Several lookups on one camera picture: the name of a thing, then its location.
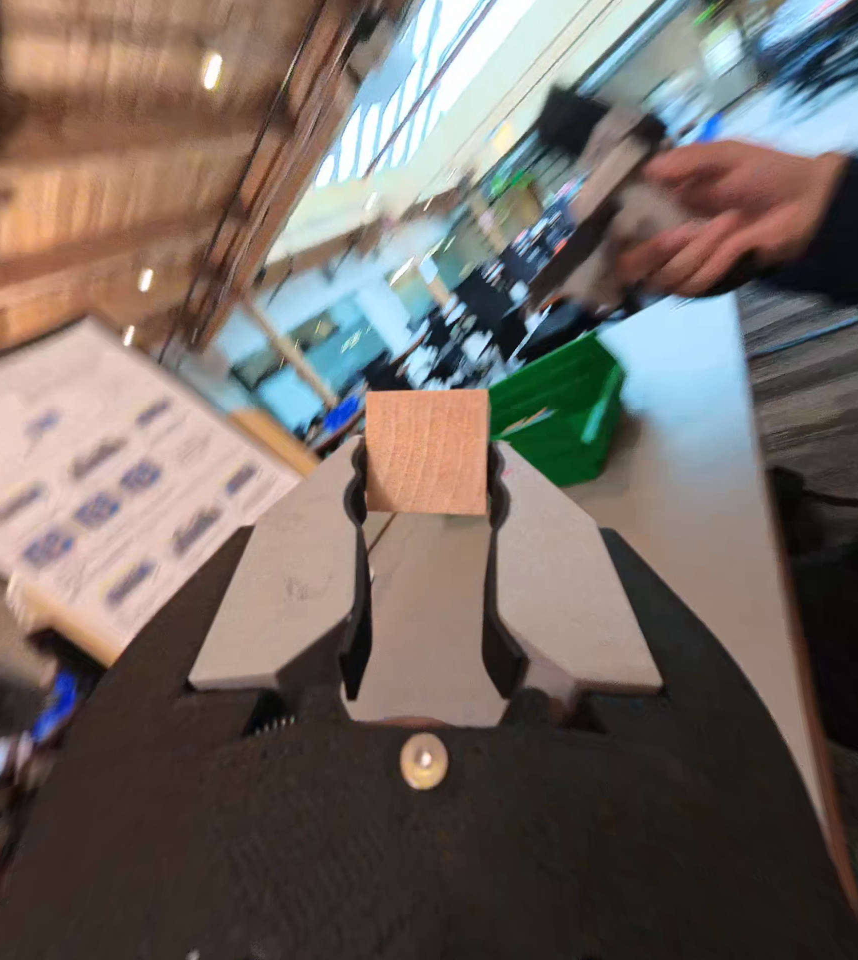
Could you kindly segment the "wooden cube with blue stripe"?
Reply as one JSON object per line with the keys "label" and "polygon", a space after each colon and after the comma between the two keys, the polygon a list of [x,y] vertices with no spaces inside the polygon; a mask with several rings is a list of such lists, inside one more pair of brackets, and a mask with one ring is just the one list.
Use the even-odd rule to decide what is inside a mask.
{"label": "wooden cube with blue stripe", "polygon": [[488,511],[487,390],[371,391],[365,503],[378,513],[482,517]]}

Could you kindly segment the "green plastic bin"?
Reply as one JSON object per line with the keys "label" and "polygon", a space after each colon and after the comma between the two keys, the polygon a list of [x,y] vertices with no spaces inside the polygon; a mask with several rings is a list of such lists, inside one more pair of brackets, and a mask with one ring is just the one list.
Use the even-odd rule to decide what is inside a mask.
{"label": "green plastic bin", "polygon": [[598,334],[584,334],[489,388],[490,438],[557,487],[592,482],[609,460],[625,379]]}

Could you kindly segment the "instruction poster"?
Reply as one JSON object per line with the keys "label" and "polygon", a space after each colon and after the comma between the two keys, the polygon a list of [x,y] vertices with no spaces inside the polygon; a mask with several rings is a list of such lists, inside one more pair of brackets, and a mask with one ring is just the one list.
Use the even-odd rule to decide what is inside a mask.
{"label": "instruction poster", "polygon": [[301,480],[95,320],[0,356],[0,577],[106,666]]}

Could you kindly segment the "person's right hand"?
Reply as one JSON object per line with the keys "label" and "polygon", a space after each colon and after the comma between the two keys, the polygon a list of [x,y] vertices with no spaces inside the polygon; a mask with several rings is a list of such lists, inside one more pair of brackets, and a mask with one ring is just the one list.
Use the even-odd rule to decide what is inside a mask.
{"label": "person's right hand", "polygon": [[799,156],[738,141],[667,150],[646,166],[647,180],[695,215],[619,254],[627,284],[679,297],[722,286],[745,259],[782,265],[803,254],[826,217],[849,159],[836,152]]}

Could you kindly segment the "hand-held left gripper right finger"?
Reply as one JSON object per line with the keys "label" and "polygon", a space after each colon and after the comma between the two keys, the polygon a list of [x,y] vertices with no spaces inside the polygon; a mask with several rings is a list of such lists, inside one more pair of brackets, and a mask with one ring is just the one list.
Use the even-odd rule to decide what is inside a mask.
{"label": "hand-held left gripper right finger", "polygon": [[487,470],[482,658],[495,690],[540,690],[568,709],[587,692],[661,691],[596,521],[505,441]]}

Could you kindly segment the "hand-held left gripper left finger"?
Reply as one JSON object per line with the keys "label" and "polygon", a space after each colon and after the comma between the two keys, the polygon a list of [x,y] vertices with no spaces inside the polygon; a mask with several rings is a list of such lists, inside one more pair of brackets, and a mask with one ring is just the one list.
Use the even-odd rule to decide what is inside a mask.
{"label": "hand-held left gripper left finger", "polygon": [[189,673],[195,690],[358,698],[373,651],[366,477],[351,438],[260,517]]}

